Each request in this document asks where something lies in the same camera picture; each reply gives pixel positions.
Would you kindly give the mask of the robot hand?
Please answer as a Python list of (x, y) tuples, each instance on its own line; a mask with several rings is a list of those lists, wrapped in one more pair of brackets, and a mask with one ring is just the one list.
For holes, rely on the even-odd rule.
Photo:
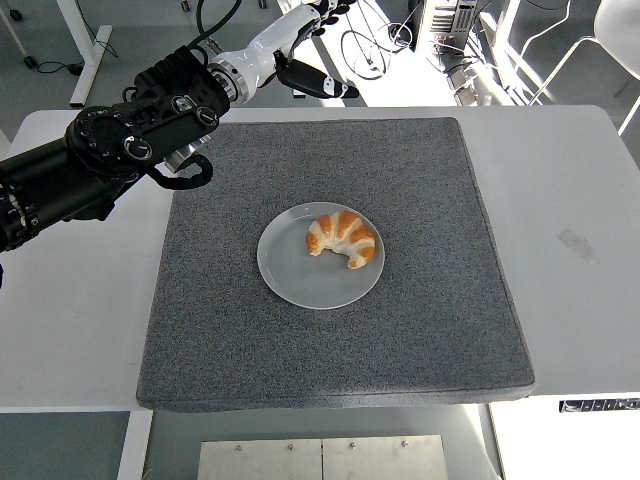
[(356, 87), (294, 58), (302, 42), (323, 34), (324, 27), (336, 23), (350, 5), (349, 1), (302, 3), (260, 32), (246, 48), (218, 54), (208, 69), (233, 106), (247, 103), (273, 78), (314, 98), (357, 98)]

